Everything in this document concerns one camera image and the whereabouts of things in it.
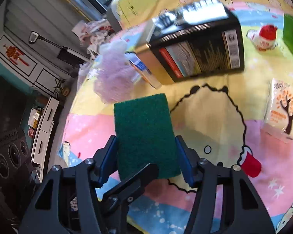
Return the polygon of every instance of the tree illustration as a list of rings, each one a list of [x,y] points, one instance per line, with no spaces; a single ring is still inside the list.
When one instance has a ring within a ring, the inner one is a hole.
[[[292,122],[293,122],[293,96],[289,91],[283,91],[282,94],[279,94],[277,97],[277,108],[282,107],[287,115],[288,115],[288,126],[285,129],[285,133],[290,134],[292,129]]]

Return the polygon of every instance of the tv screen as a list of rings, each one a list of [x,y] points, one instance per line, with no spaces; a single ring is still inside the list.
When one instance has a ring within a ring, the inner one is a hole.
[[[0,132],[20,126],[27,96],[0,76]]]

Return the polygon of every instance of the teal wall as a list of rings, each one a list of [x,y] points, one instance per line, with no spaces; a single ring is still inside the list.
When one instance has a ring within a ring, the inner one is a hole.
[[[34,90],[29,85],[24,83],[21,79],[19,79],[16,75],[11,73],[1,63],[0,63],[0,76],[2,76],[11,85],[13,85],[14,87],[18,88],[21,92],[23,92],[24,94],[29,96],[29,98],[27,99],[27,103],[26,103],[26,109],[25,109],[25,112],[23,114],[21,127],[23,128],[23,130],[25,132],[27,145],[28,145],[29,148],[31,148],[32,139],[29,136],[27,136],[28,129],[29,129],[29,125],[27,125],[27,122],[28,122],[28,119],[29,119],[30,110],[33,107],[33,105],[35,104]]]

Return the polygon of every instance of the drawer handle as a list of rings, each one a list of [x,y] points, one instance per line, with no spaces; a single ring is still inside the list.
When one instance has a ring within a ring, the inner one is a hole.
[[[42,145],[42,141],[40,141],[38,154],[40,154],[40,151],[41,151],[41,145]]]
[[[53,108],[51,108],[47,121],[49,121]]]

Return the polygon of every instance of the green scouring pad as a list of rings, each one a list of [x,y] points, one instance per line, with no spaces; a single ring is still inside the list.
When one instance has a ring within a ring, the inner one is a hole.
[[[156,163],[158,178],[180,174],[177,147],[165,94],[114,104],[119,142],[118,172],[123,180],[148,163]]]

